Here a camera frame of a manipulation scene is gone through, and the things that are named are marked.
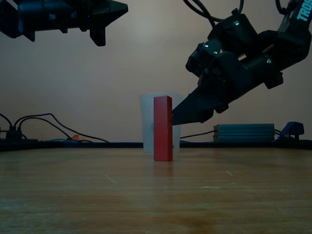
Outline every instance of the clear plastic cup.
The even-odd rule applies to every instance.
[[[140,96],[144,152],[151,154],[154,152],[154,97],[159,96],[170,96],[172,98],[172,109],[184,100],[182,95],[172,93],[155,93]],[[177,153],[180,151],[180,125],[173,126],[172,131],[174,146],[173,151],[174,153]]]

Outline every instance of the black cable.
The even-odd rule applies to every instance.
[[[213,17],[210,15],[208,10],[204,7],[204,5],[199,1],[199,0],[192,0],[201,10],[198,10],[196,7],[194,7],[188,0],[183,0],[188,7],[190,7],[193,11],[201,15],[202,17],[205,17],[209,20],[211,26],[214,28],[215,27],[215,21]]]
[[[204,11],[202,8],[203,11],[200,11],[198,10],[196,7],[194,7],[188,0],[183,0],[185,2],[185,4],[190,7],[193,11],[195,11],[197,14],[201,15],[202,17],[205,17],[207,18],[210,23],[211,23],[211,20],[213,20],[214,22],[220,22],[222,21],[223,19],[219,19],[219,18],[216,18],[216,17],[213,17],[209,14],[208,10],[203,6],[203,4],[198,1],[198,0],[192,0],[193,2],[195,2],[197,5],[198,5],[198,2],[204,7],[204,9],[206,11]],[[243,11],[243,8],[244,8],[244,0],[240,0],[240,5],[239,5],[239,10],[238,12],[241,13]]]
[[[74,133],[76,133],[76,134],[78,134],[78,135],[81,135],[81,136],[84,136],[84,137],[88,137],[88,138],[96,139],[96,140],[101,140],[101,141],[104,141],[104,142],[106,142],[106,143],[109,143],[109,141],[107,141],[107,140],[104,140],[104,139],[101,139],[101,138],[98,138],[98,137],[94,137],[94,136],[88,136],[88,135],[86,135],[86,134],[79,133],[79,132],[77,132],[77,131],[75,131],[75,130],[69,128],[69,127],[66,127],[66,126],[63,125],[52,113],[21,117],[21,118],[19,118],[19,119],[15,122],[14,126],[16,127],[16,125],[18,124],[18,122],[19,122],[20,120],[24,119],[24,118],[29,118],[29,117],[40,117],[40,116],[52,116],[53,119],[55,119],[55,121],[56,121],[60,126],[62,126],[63,128],[66,128],[67,130],[69,130],[69,131],[71,131],[71,132],[74,132]]]
[[[278,12],[282,15],[286,15],[287,10],[284,7],[282,8],[280,0],[275,0],[275,3],[276,3],[276,7],[277,7]]]
[[[210,132],[207,132],[207,133],[200,133],[200,134],[195,134],[195,135],[190,135],[190,136],[183,136],[183,137],[181,137],[180,139],[185,139],[185,138],[189,138],[189,137],[202,136],[202,135],[206,135],[206,134],[214,133],[214,132],[215,132],[215,131],[210,131]]]
[[[29,120],[29,119],[40,119],[40,120],[42,120],[42,121],[45,121],[45,122],[51,124],[53,127],[59,129],[62,133],[64,133],[64,135],[66,135],[68,138],[71,139],[71,137],[70,137],[66,132],[64,132],[61,128],[59,128],[58,126],[54,125],[54,124],[51,123],[50,121],[48,121],[48,120],[46,120],[46,119],[43,119],[43,118],[37,118],[37,117],[28,117],[28,118],[25,118],[25,119],[23,119],[23,120],[20,122],[20,124],[19,124],[19,129],[21,128],[21,125],[22,125],[26,120]]]
[[[8,121],[8,123],[10,124],[10,127],[12,127],[12,123],[11,123],[11,121],[7,118],[7,117],[5,117],[3,114],[1,114],[0,113],[0,116],[2,117],[2,118],[4,118],[6,121]]]

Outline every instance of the red wooden block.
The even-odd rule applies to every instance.
[[[173,160],[172,98],[154,98],[154,160]]]

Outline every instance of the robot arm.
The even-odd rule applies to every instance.
[[[0,0],[0,32],[8,37],[24,35],[35,41],[36,31],[69,28],[90,30],[97,46],[104,46],[105,28],[128,12],[128,6],[113,0],[15,0],[16,10]]]
[[[173,125],[203,123],[258,85],[271,89],[283,83],[281,71],[309,53],[312,0],[291,0],[281,13],[278,31],[259,35],[237,9],[213,25],[208,41],[187,62],[187,70],[199,77],[198,87],[173,110]]]

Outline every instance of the electrical cable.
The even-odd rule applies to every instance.
[[[211,16],[210,14],[209,14],[209,12],[208,12],[208,10],[203,6],[203,4],[199,1],[199,0],[192,0],[193,2],[195,2],[196,3],[196,5],[198,5],[198,4],[201,4],[202,5],[202,7],[205,9],[205,11],[201,8],[201,10],[203,10],[203,11],[200,11],[200,10],[198,10],[196,7],[194,7],[188,0],[183,0],[184,2],[185,2],[185,4],[188,6],[188,7],[190,7],[193,11],[195,11],[197,14],[199,14],[199,15],[201,15],[202,17],[205,17],[205,18],[207,18],[209,21],[210,21],[210,23],[211,23],[211,20],[213,20],[214,22],[213,22],[213,24],[211,23],[211,25],[212,25],[212,27],[214,27],[215,26],[215,22],[221,22],[223,19],[219,19],[219,18],[216,18],[216,17],[213,17],[213,16]],[[243,11],[243,8],[244,8],[244,0],[240,0],[240,5],[239,5],[239,10],[238,10],[238,12],[239,13],[241,13],[242,11]]]
[[[215,21],[213,19],[213,17],[210,15],[210,13],[208,12],[208,10],[204,7],[204,5],[199,1],[199,0],[192,0],[197,6],[199,6],[199,8],[202,10],[202,12],[200,10],[198,10],[197,8],[195,8],[188,0],[183,0],[186,5],[188,7],[190,7],[193,11],[195,11],[196,13],[198,13],[199,15],[207,18],[211,24],[211,26],[214,28],[215,27]]]
[[[38,118],[38,117],[28,117],[28,118],[23,119],[23,120],[20,122],[20,124],[19,124],[19,129],[21,128],[21,125],[22,125],[26,120],[29,120],[29,119],[40,119],[40,120],[42,120],[42,121],[45,121],[45,122],[51,124],[53,127],[59,129],[62,133],[64,133],[64,135],[66,135],[69,139],[71,139],[71,137],[70,137],[66,132],[64,132],[61,128],[59,128],[58,126],[54,125],[53,123],[51,123],[50,121],[48,121],[48,120],[46,120],[46,119]]]
[[[277,7],[278,12],[282,15],[286,15],[287,10],[284,7],[282,8],[280,0],[275,0],[275,3],[276,3],[276,7]]]
[[[3,114],[1,114],[0,113],[0,116],[2,117],[2,118],[4,118],[6,121],[8,121],[8,123],[10,124],[10,127],[12,127],[12,123],[11,123],[11,121],[7,118],[7,117],[5,117]]]
[[[94,137],[94,136],[89,136],[89,135],[86,135],[86,134],[82,134],[82,133],[79,133],[79,132],[77,132],[77,131],[75,131],[75,130],[69,128],[69,127],[66,127],[66,126],[65,126],[64,124],[62,124],[52,113],[41,114],[41,115],[31,115],[31,116],[24,116],[24,117],[21,117],[21,118],[19,118],[19,119],[15,122],[14,126],[16,127],[16,125],[18,124],[18,122],[19,122],[20,120],[24,119],[24,118],[29,118],[29,117],[40,117],[40,116],[52,116],[53,119],[55,119],[55,121],[56,121],[60,126],[62,126],[63,128],[66,128],[67,130],[69,130],[69,131],[71,131],[71,132],[74,132],[74,133],[76,133],[76,134],[78,134],[78,135],[81,135],[81,136],[84,136],[84,137],[88,137],[88,138],[96,139],[96,140],[101,140],[101,141],[104,141],[104,142],[106,142],[106,143],[109,143],[109,141],[104,140],[104,139],[102,139],[102,138],[98,138],[98,137]]]
[[[214,132],[215,132],[215,131],[210,131],[210,132],[207,132],[207,133],[200,133],[200,134],[195,134],[195,135],[190,135],[190,136],[183,136],[183,137],[181,137],[180,139],[185,139],[185,138],[189,138],[189,137],[202,136],[202,135],[206,135],[206,134],[214,133]]]
[[[90,140],[67,140],[67,139],[62,139],[62,138],[47,140],[46,142],[55,142],[55,141],[65,141],[65,142],[71,142],[71,143],[81,143],[81,142],[94,143],[93,141],[90,141]]]

